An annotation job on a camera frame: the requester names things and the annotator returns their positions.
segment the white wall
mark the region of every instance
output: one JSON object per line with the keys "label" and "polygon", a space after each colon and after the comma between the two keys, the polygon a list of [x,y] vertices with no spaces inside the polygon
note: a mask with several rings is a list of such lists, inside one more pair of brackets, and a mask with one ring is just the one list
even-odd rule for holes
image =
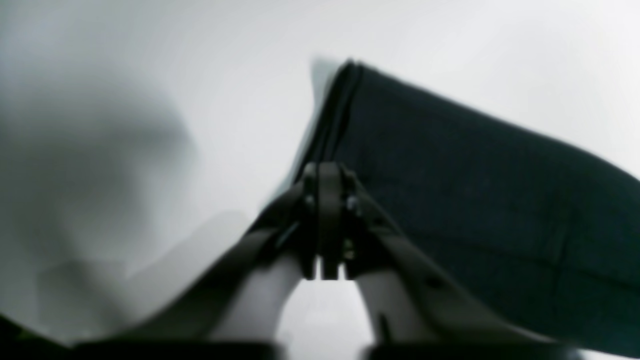
{"label": "white wall", "polygon": [[[285,188],[347,58],[639,177],[639,15],[613,0],[2,2],[0,310],[73,343],[166,303]],[[371,341],[352,284],[304,287],[279,335],[293,358]]]}

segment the black bracket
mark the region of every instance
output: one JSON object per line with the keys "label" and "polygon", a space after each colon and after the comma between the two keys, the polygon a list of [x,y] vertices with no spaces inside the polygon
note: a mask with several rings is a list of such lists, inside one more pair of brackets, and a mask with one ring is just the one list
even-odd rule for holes
{"label": "black bracket", "polygon": [[344,263],[347,278],[357,283],[376,335],[369,359],[580,358],[575,348],[484,307],[414,247],[356,175],[336,163],[308,164],[301,181],[269,204],[176,301],[145,323],[74,353],[120,356],[144,349],[151,355],[172,347],[209,351],[218,359],[278,358],[282,349],[274,337],[282,307],[302,278],[313,278],[316,256],[323,259],[322,279],[337,279]]}

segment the dark fabric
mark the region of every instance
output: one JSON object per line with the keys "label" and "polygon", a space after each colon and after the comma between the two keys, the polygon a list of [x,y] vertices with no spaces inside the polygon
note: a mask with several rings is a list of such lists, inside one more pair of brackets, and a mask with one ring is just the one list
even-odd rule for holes
{"label": "dark fabric", "polygon": [[425,254],[512,322],[640,357],[634,177],[351,62],[333,82],[309,161],[354,170]]}

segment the white background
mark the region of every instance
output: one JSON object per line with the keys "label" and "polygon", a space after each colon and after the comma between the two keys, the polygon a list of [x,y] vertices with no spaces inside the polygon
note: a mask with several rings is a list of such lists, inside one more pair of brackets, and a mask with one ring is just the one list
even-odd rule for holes
{"label": "white background", "polygon": [[[286,189],[348,58],[639,177],[638,19],[613,0],[2,2],[0,310],[73,343],[167,303]],[[346,281],[301,284],[278,332],[293,359],[371,336]]]}

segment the dark green fabric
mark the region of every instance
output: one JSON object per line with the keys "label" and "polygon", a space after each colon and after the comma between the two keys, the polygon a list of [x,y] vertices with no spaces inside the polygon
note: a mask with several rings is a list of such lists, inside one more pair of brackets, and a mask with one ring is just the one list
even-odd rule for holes
{"label": "dark green fabric", "polygon": [[634,177],[354,63],[335,78],[309,161],[354,170],[424,253],[512,322],[640,357]]}

